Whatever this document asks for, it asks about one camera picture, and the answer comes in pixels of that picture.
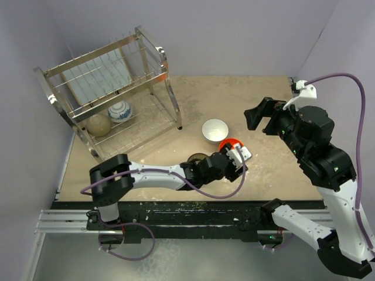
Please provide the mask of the orange plastic bowl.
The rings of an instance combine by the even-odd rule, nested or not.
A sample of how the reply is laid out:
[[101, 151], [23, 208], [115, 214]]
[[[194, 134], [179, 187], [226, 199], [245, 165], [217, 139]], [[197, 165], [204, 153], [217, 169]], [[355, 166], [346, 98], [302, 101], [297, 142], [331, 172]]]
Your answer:
[[226, 138], [222, 140], [219, 144], [219, 152], [227, 152], [232, 149], [234, 149], [234, 146], [239, 144], [241, 147], [243, 147], [243, 143], [236, 139], [236, 138]]

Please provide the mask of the blue floral ceramic bowl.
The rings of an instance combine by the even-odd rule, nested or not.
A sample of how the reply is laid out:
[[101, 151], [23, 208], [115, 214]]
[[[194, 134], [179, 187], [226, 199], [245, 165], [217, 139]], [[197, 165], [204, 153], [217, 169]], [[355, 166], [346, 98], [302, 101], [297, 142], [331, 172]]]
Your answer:
[[132, 107], [126, 101], [120, 101], [107, 110], [108, 117], [115, 123], [128, 121], [132, 117]]

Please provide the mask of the olive beige bowl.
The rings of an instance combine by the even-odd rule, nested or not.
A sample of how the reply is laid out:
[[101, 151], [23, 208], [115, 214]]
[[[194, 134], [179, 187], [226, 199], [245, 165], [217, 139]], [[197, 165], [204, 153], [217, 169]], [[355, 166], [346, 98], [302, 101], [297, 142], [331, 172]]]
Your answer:
[[86, 130], [95, 137], [102, 137], [109, 133], [112, 124], [108, 116], [104, 114], [95, 114], [89, 117], [86, 122]]

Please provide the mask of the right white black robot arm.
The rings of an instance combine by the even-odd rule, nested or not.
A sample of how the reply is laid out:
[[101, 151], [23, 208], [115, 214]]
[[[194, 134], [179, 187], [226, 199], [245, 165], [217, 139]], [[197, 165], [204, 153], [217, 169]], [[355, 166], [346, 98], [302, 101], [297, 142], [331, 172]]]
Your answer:
[[362, 279], [372, 272], [374, 238], [365, 235], [367, 222], [356, 197], [359, 180], [350, 156], [331, 144], [335, 123], [316, 106], [284, 108], [285, 101], [265, 97], [255, 108], [244, 111], [247, 128], [257, 129], [264, 117], [270, 120], [262, 130], [279, 136], [297, 159], [299, 168], [316, 187], [329, 210], [333, 228], [319, 225], [276, 198], [261, 207], [261, 224], [292, 232], [309, 244], [332, 273]]

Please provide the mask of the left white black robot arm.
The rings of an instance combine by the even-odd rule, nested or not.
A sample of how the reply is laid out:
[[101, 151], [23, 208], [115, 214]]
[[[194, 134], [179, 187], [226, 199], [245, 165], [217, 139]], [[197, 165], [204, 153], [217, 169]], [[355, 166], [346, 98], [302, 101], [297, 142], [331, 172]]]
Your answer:
[[171, 166], [150, 166], [130, 161], [120, 154], [93, 167], [89, 171], [90, 185], [81, 194], [90, 196], [100, 214], [100, 223], [106, 229], [115, 229], [120, 224], [118, 202], [129, 191], [145, 188], [162, 188], [174, 191], [194, 190], [206, 197], [213, 194], [202, 191], [202, 187], [223, 178], [230, 182], [245, 180], [246, 163], [251, 152], [239, 143], [226, 146], [203, 159], [192, 159]]

